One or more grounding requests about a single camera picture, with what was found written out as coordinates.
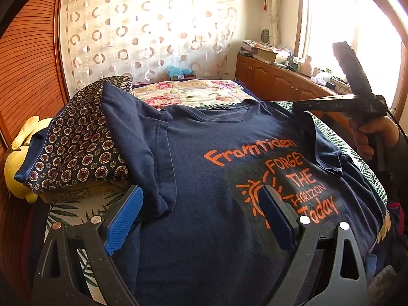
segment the wooden cabinet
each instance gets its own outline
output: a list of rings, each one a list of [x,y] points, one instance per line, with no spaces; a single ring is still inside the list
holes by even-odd
[[[337,95],[329,88],[311,82],[302,74],[242,55],[237,56],[235,78],[262,100],[295,102]],[[322,112],[313,113],[319,118],[323,116]],[[327,115],[349,130],[348,119],[344,115],[338,112],[329,112]]]

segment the hand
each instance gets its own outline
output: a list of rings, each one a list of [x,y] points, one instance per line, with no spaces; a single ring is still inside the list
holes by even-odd
[[[381,116],[358,127],[356,122],[350,120],[351,133],[357,146],[357,153],[365,160],[373,158],[374,150],[368,144],[367,134],[381,132],[384,147],[393,149],[399,140],[399,129],[387,116]]]

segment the window frame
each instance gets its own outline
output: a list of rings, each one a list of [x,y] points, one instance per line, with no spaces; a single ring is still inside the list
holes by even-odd
[[[297,32],[295,41],[295,56],[304,56],[307,51],[308,30],[310,29],[310,12],[308,8],[309,0],[299,0],[299,10],[297,19]],[[405,27],[401,17],[397,12],[397,8],[391,4],[389,0],[373,0],[382,12],[389,18],[391,24],[398,32],[401,41],[401,66],[399,72],[399,80],[392,103],[391,111],[394,117],[399,121],[405,101],[408,95],[408,30]]]

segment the silver screw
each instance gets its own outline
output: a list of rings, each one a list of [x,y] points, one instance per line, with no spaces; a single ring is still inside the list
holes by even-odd
[[[61,226],[62,226],[61,222],[55,222],[55,223],[52,225],[52,228],[53,228],[54,230],[58,230]]]
[[[309,216],[302,215],[302,216],[299,218],[299,221],[300,221],[300,223],[302,223],[302,224],[309,224],[309,223],[310,223],[310,218],[309,218]]]
[[[98,224],[102,221],[102,218],[99,215],[93,216],[91,218],[91,223],[93,224]]]
[[[343,230],[348,230],[350,229],[350,226],[347,222],[342,221],[340,222],[340,228],[342,228]]]

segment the person's arm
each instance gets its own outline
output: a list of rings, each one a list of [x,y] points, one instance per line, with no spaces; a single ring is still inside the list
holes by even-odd
[[[398,189],[408,186],[408,143],[395,123],[386,116],[373,119],[361,127],[350,121],[351,132],[357,147],[357,153],[370,161],[374,150],[368,144],[367,134],[381,132],[387,170]]]

